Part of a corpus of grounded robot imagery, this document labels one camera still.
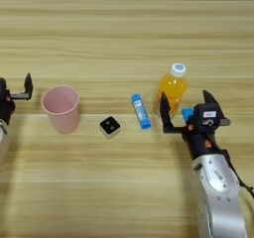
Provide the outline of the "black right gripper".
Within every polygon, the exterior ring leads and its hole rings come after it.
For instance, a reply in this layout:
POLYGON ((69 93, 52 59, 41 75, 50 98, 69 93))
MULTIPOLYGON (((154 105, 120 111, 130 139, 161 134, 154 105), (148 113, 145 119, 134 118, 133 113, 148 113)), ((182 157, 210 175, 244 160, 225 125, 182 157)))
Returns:
MULTIPOLYGON (((216 106, 219 104, 213 95, 204 90, 204 105, 206 107, 216 106)), ((187 143, 190 156, 193 160, 201 156, 207 155, 224 155, 227 151, 222 150, 216 143, 215 131, 220 126, 229 126, 231 121, 227 118, 198 118, 190 116, 187 124, 183 127, 174 127, 170 117, 171 107, 165 93, 162 93, 160 100, 160 113, 163 122, 163 130, 165 133, 179 133, 183 136, 187 143)))

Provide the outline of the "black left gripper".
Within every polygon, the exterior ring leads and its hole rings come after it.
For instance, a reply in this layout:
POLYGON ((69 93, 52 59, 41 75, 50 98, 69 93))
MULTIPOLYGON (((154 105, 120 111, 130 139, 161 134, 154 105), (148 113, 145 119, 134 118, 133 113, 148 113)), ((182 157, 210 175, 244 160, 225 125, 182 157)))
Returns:
POLYGON ((33 81, 31 75, 28 73, 25 78, 25 93, 19 94, 5 94, 0 96, 0 120, 6 124, 10 123, 11 116, 15 111, 15 100, 29 100, 33 94, 33 81))

